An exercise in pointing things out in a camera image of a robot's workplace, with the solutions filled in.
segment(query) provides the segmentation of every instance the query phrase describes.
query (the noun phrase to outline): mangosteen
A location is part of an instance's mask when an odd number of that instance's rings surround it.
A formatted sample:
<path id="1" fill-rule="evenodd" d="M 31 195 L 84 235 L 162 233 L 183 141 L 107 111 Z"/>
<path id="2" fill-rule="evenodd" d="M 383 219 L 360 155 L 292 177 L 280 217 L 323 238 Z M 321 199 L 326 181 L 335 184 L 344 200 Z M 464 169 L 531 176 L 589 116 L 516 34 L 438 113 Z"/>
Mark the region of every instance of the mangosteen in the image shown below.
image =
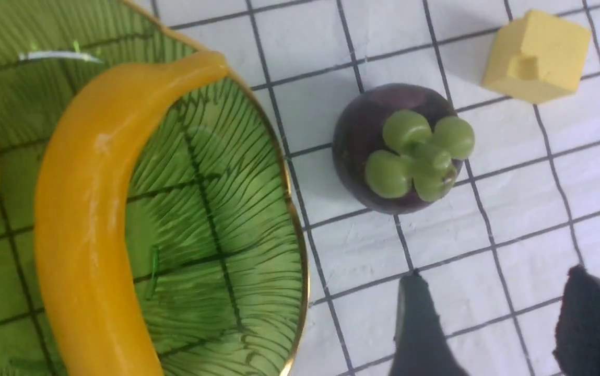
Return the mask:
<path id="1" fill-rule="evenodd" d="M 388 84 L 362 93 L 335 129 L 337 174 L 359 202 L 405 214 L 448 194 L 474 150 L 474 129 L 439 93 Z"/>

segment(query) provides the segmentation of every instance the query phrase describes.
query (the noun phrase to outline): green calyx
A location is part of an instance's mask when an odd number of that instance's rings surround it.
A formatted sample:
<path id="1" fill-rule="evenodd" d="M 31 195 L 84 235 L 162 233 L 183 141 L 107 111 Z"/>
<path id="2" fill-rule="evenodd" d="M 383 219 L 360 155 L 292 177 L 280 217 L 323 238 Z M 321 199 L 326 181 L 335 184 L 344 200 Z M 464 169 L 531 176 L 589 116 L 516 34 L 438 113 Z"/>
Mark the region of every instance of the green calyx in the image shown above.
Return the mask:
<path id="1" fill-rule="evenodd" d="M 434 132 L 421 114 L 400 110 L 386 119 L 383 141 L 388 150 L 373 152 L 364 167 L 369 188 L 385 199 L 407 195 L 412 188 L 421 200 L 435 202 L 455 184 L 453 159 L 474 151 L 474 129 L 457 116 L 437 122 Z"/>

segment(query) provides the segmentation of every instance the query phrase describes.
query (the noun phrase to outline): leaf-shaped plate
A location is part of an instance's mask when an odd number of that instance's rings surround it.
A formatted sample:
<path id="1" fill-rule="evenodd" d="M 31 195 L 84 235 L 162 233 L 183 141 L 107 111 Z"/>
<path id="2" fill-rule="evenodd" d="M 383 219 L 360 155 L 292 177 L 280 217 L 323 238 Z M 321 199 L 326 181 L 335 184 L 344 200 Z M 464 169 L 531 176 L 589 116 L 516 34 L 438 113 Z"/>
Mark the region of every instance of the leaf-shaped plate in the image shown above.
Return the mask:
<path id="1" fill-rule="evenodd" d="M 32 248 L 35 183 L 58 118 L 108 67 L 201 48 L 125 0 L 0 0 L 0 376 L 66 374 Z M 134 283 L 166 374 L 288 371 L 309 292 L 289 190 L 271 125 L 235 74 L 171 107 L 126 208 Z"/>

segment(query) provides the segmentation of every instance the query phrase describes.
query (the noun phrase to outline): purple fruit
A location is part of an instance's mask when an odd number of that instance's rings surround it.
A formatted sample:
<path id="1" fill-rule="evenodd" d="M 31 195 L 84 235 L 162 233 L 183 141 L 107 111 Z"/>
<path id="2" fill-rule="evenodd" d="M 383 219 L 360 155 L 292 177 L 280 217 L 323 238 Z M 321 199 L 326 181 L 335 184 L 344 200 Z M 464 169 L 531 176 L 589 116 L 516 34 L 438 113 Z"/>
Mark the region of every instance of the purple fruit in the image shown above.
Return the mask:
<path id="1" fill-rule="evenodd" d="M 384 124 L 388 119 L 391 119 L 389 124 L 391 126 L 386 127 L 387 132 L 398 126 L 400 122 L 391 115 L 399 115 L 400 110 L 411 110 L 422 115 L 433 132 L 441 119 L 447 116 L 457 116 L 450 103 L 434 90 L 409 84 L 388 84 L 362 93 L 344 109 L 336 124 L 333 140 L 333 160 L 337 174 L 344 186 L 366 207 L 388 214 L 412 213 L 427 207 L 431 202 L 443 197 L 448 192 L 462 168 L 462 160 L 456 159 L 453 155 L 452 165 L 449 162 L 447 166 L 442 167 L 446 168 L 447 171 L 446 176 L 443 178 L 429 181 L 429 179 L 435 178 L 430 175 L 426 176 L 421 172 L 421 176 L 414 177 L 414 183 L 412 184 L 410 183 L 412 181 L 410 174 L 404 177 L 400 176 L 400 171 L 405 171 L 404 163 L 406 162 L 402 163 L 394 159 L 400 158 L 402 154 L 398 154 L 397 151 L 400 151 L 405 145 L 398 145 L 394 141 L 395 139 L 390 138 L 390 136 L 388 136 L 388 143 L 383 139 Z M 406 114 L 406 117 L 414 119 L 409 114 Z M 416 133 L 416 135 L 423 133 L 421 127 L 420 130 L 421 132 Z M 466 133 L 466 136 L 458 137 L 455 147 L 450 145 L 451 142 L 446 141 L 452 141 L 450 134 L 446 137 L 446 132 L 436 133 L 434 139 L 427 141 L 426 147 L 422 145 L 426 142 L 423 140 L 423 138 L 426 138 L 425 135 L 412 136 L 419 137 L 422 140 L 421 142 L 410 142 L 415 145 L 414 152 L 427 150 L 433 157 L 436 157 L 434 159 L 428 157 L 424 160 L 441 161 L 441 157 L 446 155 L 445 153 L 441 154 L 444 150 L 455 149 L 462 155 L 468 155 L 471 152 L 469 143 L 473 147 L 473 130 L 467 124 L 460 129 L 460 133 Z M 369 170 L 366 176 L 365 166 L 368 159 L 377 151 L 378 153 L 374 155 L 370 166 L 375 165 L 378 167 L 376 169 L 368 167 Z M 404 185 L 404 181 L 407 181 L 406 178 L 409 182 L 408 187 Z M 373 179 L 385 179 L 383 188 L 388 191 L 383 190 L 383 192 L 390 194 L 382 193 L 382 190 L 377 190 L 378 194 L 375 193 L 371 188 L 371 186 L 376 186 L 371 183 Z M 441 179 L 450 180 L 450 182 L 443 186 L 443 191 L 432 191 L 442 189 Z M 416 182 L 419 187 L 423 187 L 421 196 L 425 199 L 421 199 L 419 192 L 414 187 L 417 184 Z"/>

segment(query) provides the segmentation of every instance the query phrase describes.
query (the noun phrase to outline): fake fruit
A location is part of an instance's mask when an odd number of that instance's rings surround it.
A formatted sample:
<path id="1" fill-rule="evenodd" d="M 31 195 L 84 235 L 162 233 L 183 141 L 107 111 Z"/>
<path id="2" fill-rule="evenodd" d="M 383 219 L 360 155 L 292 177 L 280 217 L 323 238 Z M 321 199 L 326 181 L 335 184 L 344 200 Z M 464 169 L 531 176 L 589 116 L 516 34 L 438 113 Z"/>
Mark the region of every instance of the fake fruit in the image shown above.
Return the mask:
<path id="1" fill-rule="evenodd" d="M 474 150 L 474 130 L 433 90 L 390 84 L 343 111 L 333 160 L 343 184 L 365 206 L 404 214 L 445 196 Z"/>
<path id="2" fill-rule="evenodd" d="M 69 374 L 163 374 L 125 245 L 128 183 L 170 105 L 227 74 L 215 52 L 170 64 L 121 64 L 86 85 L 59 120 L 36 191 L 35 259 Z"/>

